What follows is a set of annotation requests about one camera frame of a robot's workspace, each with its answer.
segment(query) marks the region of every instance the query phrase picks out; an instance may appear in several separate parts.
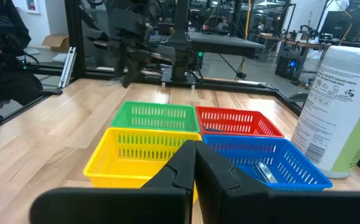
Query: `green basket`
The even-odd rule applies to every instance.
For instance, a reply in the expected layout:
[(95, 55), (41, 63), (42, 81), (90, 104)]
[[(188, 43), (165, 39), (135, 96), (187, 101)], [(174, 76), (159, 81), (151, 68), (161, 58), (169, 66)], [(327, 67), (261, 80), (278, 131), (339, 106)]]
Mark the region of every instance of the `green basket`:
[(111, 123), (112, 127), (142, 128), (199, 133), (192, 106), (126, 101)]

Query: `wooden table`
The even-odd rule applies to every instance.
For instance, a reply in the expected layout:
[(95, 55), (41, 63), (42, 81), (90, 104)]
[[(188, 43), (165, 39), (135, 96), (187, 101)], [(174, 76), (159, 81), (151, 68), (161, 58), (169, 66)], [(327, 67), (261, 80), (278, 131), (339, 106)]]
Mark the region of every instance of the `wooden table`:
[[(257, 110), (290, 138), (297, 116), (273, 96), (78, 80), (0, 127), (0, 223), (28, 223), (31, 203), (55, 187), (91, 187), (83, 168), (125, 100)], [(360, 190), (360, 169), (333, 180), (334, 190)], [(202, 223), (199, 203), (193, 223)]]

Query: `white canister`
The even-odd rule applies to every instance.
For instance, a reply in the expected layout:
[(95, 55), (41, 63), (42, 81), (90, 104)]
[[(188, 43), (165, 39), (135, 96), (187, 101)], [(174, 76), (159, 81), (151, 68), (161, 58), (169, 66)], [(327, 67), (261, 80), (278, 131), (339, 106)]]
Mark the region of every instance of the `white canister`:
[(360, 49), (328, 49), (292, 142), (327, 177), (351, 173), (360, 159)]

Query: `metal frame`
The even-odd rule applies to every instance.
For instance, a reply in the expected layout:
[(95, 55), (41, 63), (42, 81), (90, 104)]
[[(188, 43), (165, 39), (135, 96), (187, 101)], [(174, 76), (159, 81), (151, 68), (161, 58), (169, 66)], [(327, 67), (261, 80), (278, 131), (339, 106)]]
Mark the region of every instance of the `metal frame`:
[[(67, 14), (68, 22), (68, 31), (70, 38), (70, 45), (76, 47), (76, 55), (73, 57), (75, 63), (73, 64), (73, 78), (70, 83), (75, 82), (79, 78), (90, 78), (98, 80), (110, 80), (115, 78), (115, 75), (107, 71), (96, 71), (96, 70), (87, 70), (85, 67), (85, 55), (83, 48), (83, 36), (81, 33), (81, 21), (80, 15), (76, 7), (78, 7), (77, 2), (79, 0), (65, 0), (65, 9)], [(60, 76), (62, 74), (62, 68), (51, 67), (51, 66), (40, 66), (39, 70), (26, 70), (29, 73), (37, 73), (44, 75), (53, 75)], [(136, 79), (137, 83), (146, 83), (151, 85), (161, 85), (162, 82), (160, 78), (138, 78)], [(167, 83), (167, 86), (175, 87), (188, 87), (181, 83)], [(218, 90), (218, 91), (231, 91), (231, 92), (240, 92), (240, 93), (252, 93), (260, 95), (270, 95), (276, 97), (281, 103), (283, 103), (288, 109), (294, 112), (297, 116), (300, 116), (302, 108), (294, 102), (291, 102), (284, 96), (278, 89), (272, 88), (269, 85), (261, 85), (260, 83), (253, 82), (227, 82), (227, 81), (218, 81), (218, 80), (207, 80), (205, 79), (204, 83), (196, 83), (196, 88), (206, 89), (206, 90)], [(37, 105), (41, 101), (47, 99), (47, 96), (41, 96), (36, 99), (29, 105), (22, 107), (21, 109), (13, 112), (7, 118), (0, 122), (0, 126), (7, 123), (8, 121), (14, 119), (16, 116), (27, 111), (33, 106)]]

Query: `blue basket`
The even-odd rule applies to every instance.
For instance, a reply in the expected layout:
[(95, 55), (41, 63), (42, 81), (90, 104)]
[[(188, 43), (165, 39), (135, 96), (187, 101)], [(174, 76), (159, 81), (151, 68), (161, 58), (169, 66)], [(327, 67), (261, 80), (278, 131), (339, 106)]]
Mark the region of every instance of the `blue basket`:
[(248, 136), (203, 136), (203, 141), (238, 168), (260, 180), (253, 164), (263, 162), (278, 183), (274, 190), (321, 191), (333, 184), (289, 140)]

